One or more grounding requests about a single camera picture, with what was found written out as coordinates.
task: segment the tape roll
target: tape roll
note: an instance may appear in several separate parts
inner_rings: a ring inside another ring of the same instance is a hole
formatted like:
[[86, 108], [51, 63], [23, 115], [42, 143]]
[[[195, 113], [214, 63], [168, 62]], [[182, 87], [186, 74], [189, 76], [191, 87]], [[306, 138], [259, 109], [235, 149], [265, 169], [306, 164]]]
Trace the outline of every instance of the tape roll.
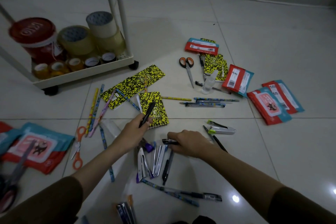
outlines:
[[71, 56], [82, 56], [91, 52], [96, 52], [98, 55], [95, 42], [87, 27], [78, 25], [66, 27], [58, 33], [57, 40]]
[[48, 65], [45, 63], [38, 64], [33, 68], [33, 74], [36, 78], [45, 80], [51, 78], [50, 71], [48, 69]]
[[99, 66], [100, 64], [100, 60], [97, 57], [91, 57], [85, 60], [85, 66], [87, 68]]
[[94, 12], [86, 17], [93, 36], [98, 38], [109, 38], [116, 34], [117, 25], [109, 12]]
[[70, 73], [70, 70], [65, 62], [55, 61], [49, 65], [51, 77], [56, 77], [59, 75]]
[[117, 32], [112, 37], [108, 38], [94, 38], [98, 47], [102, 52], [113, 52], [116, 56], [121, 54], [126, 49], [126, 43], [124, 37], [122, 36], [119, 27], [117, 27]]
[[84, 69], [84, 62], [79, 58], [73, 58], [68, 61], [68, 66], [71, 71], [79, 71]]
[[106, 52], [102, 55], [102, 60], [104, 63], [110, 63], [112, 61], [116, 61], [117, 57], [113, 52]]

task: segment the red lid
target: red lid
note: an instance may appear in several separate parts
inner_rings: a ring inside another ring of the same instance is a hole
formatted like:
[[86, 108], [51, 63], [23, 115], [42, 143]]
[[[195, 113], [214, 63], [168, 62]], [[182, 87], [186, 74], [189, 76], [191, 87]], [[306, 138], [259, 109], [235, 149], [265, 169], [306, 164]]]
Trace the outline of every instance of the red lid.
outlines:
[[48, 39], [55, 30], [55, 25], [48, 19], [34, 17], [15, 22], [8, 33], [20, 44], [34, 44]]

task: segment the brown shirt sleeve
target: brown shirt sleeve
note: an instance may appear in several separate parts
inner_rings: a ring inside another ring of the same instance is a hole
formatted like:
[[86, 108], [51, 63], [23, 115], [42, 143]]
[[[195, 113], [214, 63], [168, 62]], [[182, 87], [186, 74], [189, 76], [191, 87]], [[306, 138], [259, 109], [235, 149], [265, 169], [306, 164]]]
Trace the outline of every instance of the brown shirt sleeve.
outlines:
[[74, 223], [82, 201], [83, 189], [79, 181], [71, 176], [64, 177], [10, 210], [0, 218], [0, 223]]
[[280, 188], [273, 196], [267, 220], [278, 223], [336, 223], [336, 215], [309, 200], [299, 192]]

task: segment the person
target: person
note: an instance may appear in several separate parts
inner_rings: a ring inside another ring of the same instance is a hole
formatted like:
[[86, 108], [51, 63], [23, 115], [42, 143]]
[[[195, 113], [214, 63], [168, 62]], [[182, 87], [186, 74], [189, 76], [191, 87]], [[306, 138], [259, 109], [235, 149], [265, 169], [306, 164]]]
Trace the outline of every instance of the person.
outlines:
[[[64, 177], [10, 210], [0, 223], [74, 223], [82, 202], [92, 192], [109, 167], [135, 148], [151, 120], [139, 128], [139, 114], [127, 123], [120, 135], [73, 175]], [[170, 148], [179, 154], [199, 158], [218, 171], [269, 223], [336, 223], [336, 215], [299, 192], [286, 187], [256, 168], [210, 143], [199, 132], [169, 132], [179, 145]], [[215, 223], [199, 217], [194, 223]]]

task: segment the clear plastic bottle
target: clear plastic bottle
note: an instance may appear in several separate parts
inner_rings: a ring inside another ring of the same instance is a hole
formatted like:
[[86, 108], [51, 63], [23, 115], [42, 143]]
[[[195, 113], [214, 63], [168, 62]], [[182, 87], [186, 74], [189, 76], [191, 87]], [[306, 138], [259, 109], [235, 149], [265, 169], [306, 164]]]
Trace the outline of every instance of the clear plastic bottle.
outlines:
[[215, 82], [216, 82], [216, 77], [218, 74], [218, 70], [215, 70], [212, 72], [212, 74], [210, 75], [209, 78], [207, 78], [203, 84], [202, 90], [201, 92], [203, 94], [209, 94], [210, 90], [212, 89], [212, 87], [214, 86]]

